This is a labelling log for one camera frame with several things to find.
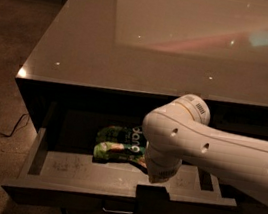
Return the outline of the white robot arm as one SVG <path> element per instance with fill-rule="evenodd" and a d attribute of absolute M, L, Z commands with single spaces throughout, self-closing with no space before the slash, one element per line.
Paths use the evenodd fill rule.
<path fill-rule="evenodd" d="M 184 161 L 268 206 L 268 141 L 214 129 L 210 116 L 206 102 L 188 94 L 144 117 L 149 181 L 167 182 Z"/>

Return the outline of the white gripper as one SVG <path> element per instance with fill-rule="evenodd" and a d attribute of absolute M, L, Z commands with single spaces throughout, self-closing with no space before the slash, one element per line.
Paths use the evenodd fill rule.
<path fill-rule="evenodd" d="M 171 152 L 159 151 L 151 144 L 147 144 L 144 157 L 151 184 L 167 182 L 175 176 L 182 165 L 181 158 Z"/>

